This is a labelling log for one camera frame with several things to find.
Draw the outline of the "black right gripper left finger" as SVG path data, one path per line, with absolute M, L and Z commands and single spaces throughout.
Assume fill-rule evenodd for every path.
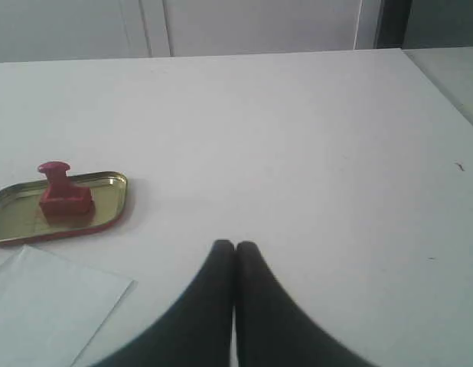
M 181 296 L 149 328 L 96 366 L 229 366 L 235 246 L 217 240 Z

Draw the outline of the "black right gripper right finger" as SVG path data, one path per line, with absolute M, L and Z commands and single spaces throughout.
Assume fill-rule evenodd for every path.
M 236 247 L 236 353 L 240 366 L 369 366 L 286 293 L 253 242 Z

